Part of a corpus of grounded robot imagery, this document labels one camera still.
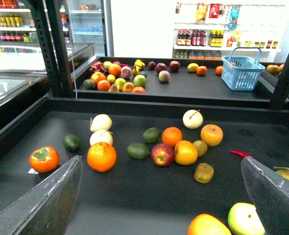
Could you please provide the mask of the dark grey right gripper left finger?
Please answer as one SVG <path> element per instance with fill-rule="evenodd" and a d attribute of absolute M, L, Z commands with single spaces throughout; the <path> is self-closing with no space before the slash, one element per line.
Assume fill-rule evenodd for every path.
<path fill-rule="evenodd" d="M 0 212 L 0 235 L 63 235 L 78 198 L 83 170 L 74 156 Z"/>

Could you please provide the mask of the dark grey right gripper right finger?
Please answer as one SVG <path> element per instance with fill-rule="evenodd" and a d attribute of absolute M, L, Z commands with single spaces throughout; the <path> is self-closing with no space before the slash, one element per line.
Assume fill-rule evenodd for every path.
<path fill-rule="evenodd" d="M 241 161 L 251 202 L 268 235 L 289 235 L 289 180 L 252 157 Z"/>

